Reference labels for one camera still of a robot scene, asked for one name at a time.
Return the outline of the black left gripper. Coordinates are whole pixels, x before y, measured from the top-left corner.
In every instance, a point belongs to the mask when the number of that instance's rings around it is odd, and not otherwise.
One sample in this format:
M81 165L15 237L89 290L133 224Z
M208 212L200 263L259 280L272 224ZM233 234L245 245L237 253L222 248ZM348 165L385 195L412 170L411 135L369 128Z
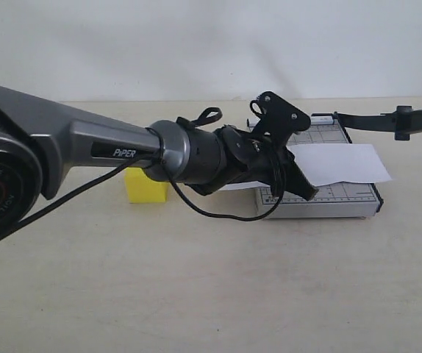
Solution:
M311 201L317 188L305 177L288 149L277 148L271 139L225 125L213 134L222 147L225 162L205 183L190 187L202 196L210 195L226 185L261 182L271 187L273 195L289 192Z

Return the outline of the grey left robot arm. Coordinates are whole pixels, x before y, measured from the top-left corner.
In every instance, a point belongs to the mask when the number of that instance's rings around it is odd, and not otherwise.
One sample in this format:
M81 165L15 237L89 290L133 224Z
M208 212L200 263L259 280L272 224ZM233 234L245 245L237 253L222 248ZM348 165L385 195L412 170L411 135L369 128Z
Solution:
M250 103L251 131L226 124L208 107L193 120L178 117L147 127L98 115L0 86L0 235L39 197L53 199L75 167L141 168L156 182L181 183L202 196L242 182L261 182L280 197L305 200L318 189L287 148L310 117L270 91Z

